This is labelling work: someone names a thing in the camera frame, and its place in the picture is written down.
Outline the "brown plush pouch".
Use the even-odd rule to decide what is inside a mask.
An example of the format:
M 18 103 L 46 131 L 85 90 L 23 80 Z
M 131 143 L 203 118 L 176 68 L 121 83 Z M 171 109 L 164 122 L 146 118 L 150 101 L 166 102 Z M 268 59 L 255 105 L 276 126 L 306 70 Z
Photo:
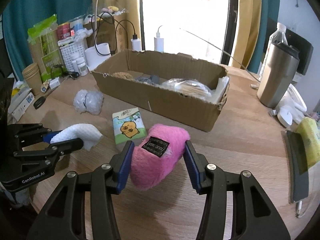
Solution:
M 134 79 L 134 77 L 130 73 L 127 73 L 127 72 L 116 72 L 116 73 L 112 73 L 111 76 L 125 79 L 125 80 L 133 80 Z

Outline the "small white cube box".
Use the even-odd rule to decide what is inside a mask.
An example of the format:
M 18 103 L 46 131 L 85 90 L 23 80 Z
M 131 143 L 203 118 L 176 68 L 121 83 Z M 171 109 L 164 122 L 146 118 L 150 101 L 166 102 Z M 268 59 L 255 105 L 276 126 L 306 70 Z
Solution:
M 56 78 L 50 80 L 49 87 L 51 89 L 59 87 L 59 85 L 61 85 L 60 77 L 56 77 Z

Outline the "white paper package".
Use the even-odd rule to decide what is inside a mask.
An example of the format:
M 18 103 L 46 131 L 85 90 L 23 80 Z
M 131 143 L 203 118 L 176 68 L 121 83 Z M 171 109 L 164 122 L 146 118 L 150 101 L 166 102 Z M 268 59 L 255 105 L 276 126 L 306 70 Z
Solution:
M 15 121 L 19 121 L 34 100 L 35 96 L 30 88 L 20 90 L 11 100 L 11 104 L 8 109 L 9 115 Z

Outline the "red can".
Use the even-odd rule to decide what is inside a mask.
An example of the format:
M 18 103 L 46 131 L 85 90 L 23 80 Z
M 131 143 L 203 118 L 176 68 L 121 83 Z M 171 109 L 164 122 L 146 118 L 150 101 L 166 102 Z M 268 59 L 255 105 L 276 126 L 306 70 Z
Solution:
M 71 37 L 71 25 L 69 22 L 58 25 L 57 37 L 58 40 L 64 40 L 65 38 Z

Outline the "white cloth towel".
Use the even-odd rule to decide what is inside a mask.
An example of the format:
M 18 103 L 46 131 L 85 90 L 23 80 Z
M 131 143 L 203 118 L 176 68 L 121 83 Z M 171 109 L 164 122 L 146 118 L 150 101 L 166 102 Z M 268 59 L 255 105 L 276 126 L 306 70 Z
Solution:
M 218 83 L 217 83 L 217 87 L 214 90 L 212 90 L 211 103 L 218 104 L 221 101 L 221 99 L 226 91 L 228 83 L 229 83 L 228 76 L 224 76 L 222 78 L 219 78 Z
M 83 148 L 90 151 L 92 147 L 96 146 L 103 135 L 92 124 L 75 124 L 69 126 L 55 135 L 50 143 L 58 143 L 72 139 L 81 139 L 84 143 Z

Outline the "grey dotted glove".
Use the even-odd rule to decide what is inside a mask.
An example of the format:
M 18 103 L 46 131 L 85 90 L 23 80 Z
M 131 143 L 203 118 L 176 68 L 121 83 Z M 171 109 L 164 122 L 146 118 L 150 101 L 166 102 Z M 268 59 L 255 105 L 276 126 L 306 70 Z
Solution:
M 160 78 L 157 75 L 135 77 L 135 81 L 146 83 L 148 85 L 160 85 Z

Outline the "black monitor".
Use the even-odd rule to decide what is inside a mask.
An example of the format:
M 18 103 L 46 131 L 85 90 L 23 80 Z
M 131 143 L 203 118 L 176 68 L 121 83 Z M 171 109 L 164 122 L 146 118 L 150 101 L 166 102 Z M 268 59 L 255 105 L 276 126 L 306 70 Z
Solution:
M 266 38 L 265 38 L 264 48 L 263 48 L 264 53 L 266 53 L 266 50 L 267 50 L 269 37 L 271 36 L 272 33 L 276 31 L 276 28 L 277 28 L 277 23 L 271 18 L 268 18 Z M 295 33 L 294 31 L 291 31 L 290 29 L 286 30 L 285 36 L 287 38 L 288 45 L 295 47 L 299 51 L 299 65 L 297 68 L 297 72 L 299 74 L 306 75 L 306 72 L 308 70 L 311 57 L 313 54 L 312 44 L 309 41 L 307 41 L 305 38 Z

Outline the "white plastic basket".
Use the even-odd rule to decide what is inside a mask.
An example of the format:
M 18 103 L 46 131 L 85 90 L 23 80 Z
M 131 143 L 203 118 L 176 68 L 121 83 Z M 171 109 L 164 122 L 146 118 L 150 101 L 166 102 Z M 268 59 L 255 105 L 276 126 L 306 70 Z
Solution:
M 78 53 L 80 57 L 83 57 L 85 59 L 85 50 L 88 48 L 86 39 L 83 39 L 82 41 L 73 42 L 67 45 L 64 45 L 60 47 L 61 55 L 63 58 L 63 61 L 65 63 L 65 67 L 68 71 L 73 71 L 73 65 L 72 65 L 72 55 L 75 53 Z

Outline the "steel travel tumbler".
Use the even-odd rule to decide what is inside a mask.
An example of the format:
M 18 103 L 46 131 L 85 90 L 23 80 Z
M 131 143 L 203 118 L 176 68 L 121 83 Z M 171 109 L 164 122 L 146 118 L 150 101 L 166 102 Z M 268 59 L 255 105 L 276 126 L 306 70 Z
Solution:
M 298 54 L 293 46 L 271 42 L 257 91 L 264 106 L 275 108 L 280 102 L 298 68 Z

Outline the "black smartphone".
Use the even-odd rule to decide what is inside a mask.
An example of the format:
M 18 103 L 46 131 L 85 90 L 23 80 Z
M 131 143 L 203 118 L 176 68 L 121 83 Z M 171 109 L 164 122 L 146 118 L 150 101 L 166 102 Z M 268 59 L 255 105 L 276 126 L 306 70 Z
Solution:
M 285 131 L 285 145 L 290 168 L 290 202 L 297 203 L 309 195 L 309 172 L 302 136 Z

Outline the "clear bag of items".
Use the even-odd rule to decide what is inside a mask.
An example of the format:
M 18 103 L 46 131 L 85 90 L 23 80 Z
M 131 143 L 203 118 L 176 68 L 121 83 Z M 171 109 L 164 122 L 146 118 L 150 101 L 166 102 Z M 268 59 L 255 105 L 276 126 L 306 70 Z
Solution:
M 161 87 L 201 100 L 209 100 L 212 97 L 211 89 L 194 79 L 170 79 L 163 82 Z

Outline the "cartoon tissue pack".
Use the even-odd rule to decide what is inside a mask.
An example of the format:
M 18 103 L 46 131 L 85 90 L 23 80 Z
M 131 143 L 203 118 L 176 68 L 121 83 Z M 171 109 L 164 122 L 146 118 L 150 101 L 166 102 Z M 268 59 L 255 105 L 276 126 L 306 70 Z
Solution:
M 148 135 L 138 107 L 113 113 L 112 121 L 117 145 L 128 140 L 144 139 Z

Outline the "bag of plush toys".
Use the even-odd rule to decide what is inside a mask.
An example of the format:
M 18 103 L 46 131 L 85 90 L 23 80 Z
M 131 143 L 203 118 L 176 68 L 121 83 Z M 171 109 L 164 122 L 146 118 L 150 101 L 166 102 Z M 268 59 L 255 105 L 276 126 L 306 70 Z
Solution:
M 121 14 L 126 13 L 127 10 L 125 8 L 119 8 L 116 6 L 108 6 L 108 7 L 104 7 L 101 9 L 99 16 L 106 18 L 106 17 L 114 17 L 114 16 L 119 16 Z

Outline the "green bag of paper cups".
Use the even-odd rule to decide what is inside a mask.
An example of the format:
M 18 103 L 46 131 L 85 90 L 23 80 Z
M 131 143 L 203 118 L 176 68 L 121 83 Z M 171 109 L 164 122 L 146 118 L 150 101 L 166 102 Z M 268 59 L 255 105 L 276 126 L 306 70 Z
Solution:
M 61 65 L 66 70 L 57 44 L 57 27 L 57 15 L 53 14 L 49 18 L 36 23 L 27 31 L 31 58 L 33 63 L 37 63 L 43 82 L 61 76 L 61 70 L 54 68 L 55 65 Z

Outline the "pink plush pouch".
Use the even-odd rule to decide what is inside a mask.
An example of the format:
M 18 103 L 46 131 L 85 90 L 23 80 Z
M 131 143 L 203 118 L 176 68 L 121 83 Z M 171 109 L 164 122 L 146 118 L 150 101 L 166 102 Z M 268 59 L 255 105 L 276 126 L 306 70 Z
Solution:
M 173 171 L 184 154 L 189 133 L 176 126 L 155 124 L 148 136 L 133 150 L 130 177 L 133 185 L 146 191 Z

